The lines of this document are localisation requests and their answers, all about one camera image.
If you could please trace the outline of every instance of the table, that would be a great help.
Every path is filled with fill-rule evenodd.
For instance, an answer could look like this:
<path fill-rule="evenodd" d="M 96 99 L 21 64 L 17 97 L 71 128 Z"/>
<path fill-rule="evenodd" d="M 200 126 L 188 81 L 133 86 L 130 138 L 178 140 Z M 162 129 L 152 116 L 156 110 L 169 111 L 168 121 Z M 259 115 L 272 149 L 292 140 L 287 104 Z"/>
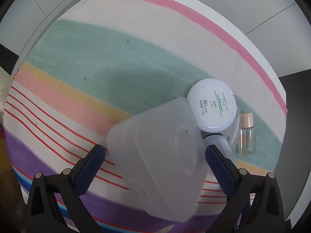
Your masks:
<path fill-rule="evenodd" d="M 4 127 L 23 189 L 34 174 L 72 167 L 94 144 L 105 146 L 117 122 L 186 96 L 216 78 L 253 112 L 257 151 L 238 167 L 273 171 L 286 126 L 286 94 L 272 68 L 229 21 L 197 0 L 82 0 L 60 17 L 29 53 L 10 90 Z M 57 196 L 69 224 L 68 212 Z M 110 232 L 206 231 L 226 198 L 207 178 L 187 223 L 149 216 L 108 156 L 81 196 Z"/>

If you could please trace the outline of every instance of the green stripe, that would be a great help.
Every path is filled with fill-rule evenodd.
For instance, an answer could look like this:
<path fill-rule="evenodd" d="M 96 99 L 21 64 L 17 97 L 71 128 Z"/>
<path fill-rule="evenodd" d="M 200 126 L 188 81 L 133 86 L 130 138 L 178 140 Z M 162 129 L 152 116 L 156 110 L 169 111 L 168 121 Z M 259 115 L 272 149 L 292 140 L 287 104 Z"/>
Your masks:
<path fill-rule="evenodd" d="M 32 49 L 27 61 L 131 115 L 187 96 L 197 81 L 211 78 L 180 57 L 144 40 L 68 20 L 56 21 Z M 273 170 L 280 141 L 254 110 L 238 97 L 236 101 L 242 111 L 254 113 L 257 128 L 256 155 L 242 160 Z"/>

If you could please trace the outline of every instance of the silver screw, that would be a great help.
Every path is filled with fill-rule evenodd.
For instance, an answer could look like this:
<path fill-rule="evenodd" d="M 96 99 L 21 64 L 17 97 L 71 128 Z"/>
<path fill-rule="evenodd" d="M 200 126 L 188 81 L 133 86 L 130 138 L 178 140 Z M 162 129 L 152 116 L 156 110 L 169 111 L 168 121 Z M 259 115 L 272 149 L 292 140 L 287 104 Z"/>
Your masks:
<path fill-rule="evenodd" d="M 70 169 L 70 168 L 66 168 L 66 169 L 63 170 L 63 174 L 64 174 L 64 175 L 67 175 L 67 174 L 69 174 L 70 172 L 71 172 L 71 169 Z"/>
<path fill-rule="evenodd" d="M 40 178 L 42 176 L 42 173 L 40 173 L 40 172 L 37 172 L 36 174 L 35 174 L 35 177 L 38 179 L 38 178 Z"/>
<path fill-rule="evenodd" d="M 271 179 L 274 179 L 275 175 L 273 173 L 268 173 L 268 176 L 271 178 Z"/>
<path fill-rule="evenodd" d="M 247 175 L 247 170 L 244 169 L 244 168 L 241 168 L 241 169 L 239 170 L 239 172 L 240 172 L 240 174 L 242 174 L 242 175 Z"/>

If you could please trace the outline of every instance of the round table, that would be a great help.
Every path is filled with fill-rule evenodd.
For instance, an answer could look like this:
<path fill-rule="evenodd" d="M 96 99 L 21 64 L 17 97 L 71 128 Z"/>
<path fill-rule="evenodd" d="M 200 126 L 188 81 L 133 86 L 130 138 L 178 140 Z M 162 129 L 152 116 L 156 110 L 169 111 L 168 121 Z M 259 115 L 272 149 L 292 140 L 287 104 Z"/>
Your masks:
<path fill-rule="evenodd" d="M 265 175 L 278 160 L 286 94 L 266 59 L 233 24 L 197 0 L 82 0 L 61 16 L 29 53 L 10 90 L 4 116 L 7 149 L 28 192 L 36 172 L 60 173 L 117 122 L 186 96 L 199 80 L 231 87 L 254 114 L 254 156 L 238 168 Z M 226 197 L 206 178 L 187 223 L 149 216 L 107 153 L 87 194 L 90 214 L 107 232 L 203 232 Z M 57 196 L 68 224 L 70 216 Z"/>

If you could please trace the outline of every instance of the small clear bottle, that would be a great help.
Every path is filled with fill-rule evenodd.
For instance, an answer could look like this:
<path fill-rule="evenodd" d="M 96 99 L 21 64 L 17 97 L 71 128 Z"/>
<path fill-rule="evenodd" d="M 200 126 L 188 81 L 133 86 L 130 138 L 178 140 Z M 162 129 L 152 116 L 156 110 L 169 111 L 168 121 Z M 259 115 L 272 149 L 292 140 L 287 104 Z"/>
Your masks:
<path fill-rule="evenodd" d="M 253 114 L 241 114 L 241 131 L 238 141 L 238 152 L 242 156 L 251 156 L 256 149 L 256 132 L 253 121 Z"/>

